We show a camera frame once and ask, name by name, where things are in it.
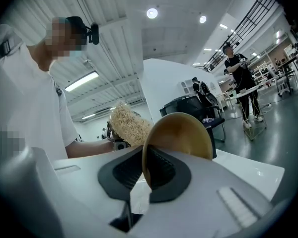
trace black chair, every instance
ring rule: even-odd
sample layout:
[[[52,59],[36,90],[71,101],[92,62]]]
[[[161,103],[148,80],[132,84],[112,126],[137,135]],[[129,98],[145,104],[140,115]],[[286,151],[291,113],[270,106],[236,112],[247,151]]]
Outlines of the black chair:
[[[208,110],[210,109],[216,110],[218,113],[218,117],[214,118],[214,121],[212,122],[203,123],[202,120],[207,116]],[[173,101],[164,105],[164,107],[160,110],[160,113],[162,116],[165,116],[170,113],[175,113],[175,112],[182,112],[182,113],[192,115],[204,125],[212,142],[213,159],[214,159],[217,156],[214,140],[217,138],[214,138],[212,129],[222,124],[224,137],[223,139],[220,139],[220,141],[224,142],[226,138],[225,128],[223,125],[225,119],[221,117],[220,108],[218,106],[203,107],[198,97],[186,95],[186,96],[181,96],[177,99],[174,99]]]

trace white sneakers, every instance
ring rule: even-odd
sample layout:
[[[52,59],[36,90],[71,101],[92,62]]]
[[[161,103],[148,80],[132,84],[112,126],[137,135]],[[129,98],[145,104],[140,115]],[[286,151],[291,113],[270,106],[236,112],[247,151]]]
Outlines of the white sneakers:
[[[255,121],[263,121],[263,118],[260,117],[260,116],[255,116],[255,117],[254,117],[254,120],[255,120]]]
[[[250,129],[250,128],[252,128],[252,125],[249,123],[248,120],[245,120],[244,121],[244,127],[245,127],[245,129]]]

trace white t-shirt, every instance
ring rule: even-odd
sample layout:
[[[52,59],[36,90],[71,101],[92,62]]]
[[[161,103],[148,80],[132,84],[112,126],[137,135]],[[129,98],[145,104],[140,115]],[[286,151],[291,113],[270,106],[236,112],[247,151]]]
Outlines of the white t-shirt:
[[[21,93],[7,130],[19,133],[28,146],[42,148],[50,161],[67,159],[65,147],[77,138],[65,94],[59,96],[48,72],[40,70],[26,44],[0,60]]]

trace brown bowl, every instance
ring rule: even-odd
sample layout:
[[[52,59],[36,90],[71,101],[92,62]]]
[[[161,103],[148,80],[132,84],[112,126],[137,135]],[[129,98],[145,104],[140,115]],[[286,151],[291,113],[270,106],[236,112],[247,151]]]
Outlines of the brown bowl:
[[[148,145],[212,160],[211,139],[199,120],[185,113],[168,114],[152,127],[143,146],[142,168],[149,186]]]

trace floor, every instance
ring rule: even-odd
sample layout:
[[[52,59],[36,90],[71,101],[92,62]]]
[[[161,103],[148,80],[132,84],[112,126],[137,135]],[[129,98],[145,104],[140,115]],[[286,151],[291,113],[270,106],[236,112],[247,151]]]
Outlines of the floor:
[[[255,161],[285,168],[282,182],[272,199],[276,204],[293,196],[298,187],[298,90],[292,95],[277,95],[272,86],[259,93],[259,103],[265,113],[267,128],[253,141],[244,134],[240,107],[224,109],[226,140],[216,141],[216,148]],[[214,130],[215,137],[221,137],[221,127]]]

